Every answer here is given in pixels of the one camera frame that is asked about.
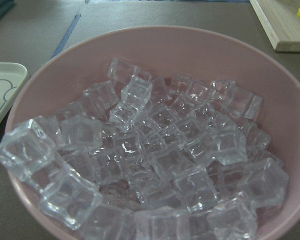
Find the pink bowl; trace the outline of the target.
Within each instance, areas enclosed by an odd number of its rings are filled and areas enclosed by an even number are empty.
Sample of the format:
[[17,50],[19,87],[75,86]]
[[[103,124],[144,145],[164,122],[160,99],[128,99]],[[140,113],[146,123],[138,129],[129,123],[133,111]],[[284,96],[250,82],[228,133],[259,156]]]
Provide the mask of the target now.
[[285,203],[262,220],[261,240],[277,240],[300,219],[300,83],[277,61],[237,39],[181,26],[117,30],[69,47],[48,61],[25,84],[5,130],[75,101],[95,81],[107,77],[111,59],[132,62],[154,75],[190,74],[197,80],[233,78],[263,97],[257,123],[271,137],[270,150],[289,174]]

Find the clear ice cubes pile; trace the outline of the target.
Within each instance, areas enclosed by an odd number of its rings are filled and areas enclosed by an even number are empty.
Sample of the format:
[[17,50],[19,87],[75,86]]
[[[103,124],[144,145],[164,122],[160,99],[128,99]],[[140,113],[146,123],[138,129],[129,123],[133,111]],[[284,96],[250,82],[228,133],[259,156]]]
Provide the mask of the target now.
[[232,79],[170,80],[113,58],[108,80],[18,124],[0,163],[82,240],[254,240],[289,175]]

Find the cream bear tray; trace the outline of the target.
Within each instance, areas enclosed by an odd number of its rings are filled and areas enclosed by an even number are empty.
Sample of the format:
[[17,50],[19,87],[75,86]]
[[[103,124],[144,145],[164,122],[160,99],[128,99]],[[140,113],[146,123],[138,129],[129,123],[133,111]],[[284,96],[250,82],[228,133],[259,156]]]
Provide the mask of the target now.
[[22,64],[0,62],[0,123],[28,79],[29,72]]

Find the wooden cutting board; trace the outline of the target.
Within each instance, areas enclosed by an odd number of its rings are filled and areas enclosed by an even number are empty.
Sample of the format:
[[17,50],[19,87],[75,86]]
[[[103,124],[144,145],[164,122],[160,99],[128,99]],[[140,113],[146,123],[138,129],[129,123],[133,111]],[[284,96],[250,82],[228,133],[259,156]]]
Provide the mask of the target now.
[[273,49],[300,53],[300,0],[251,0]]

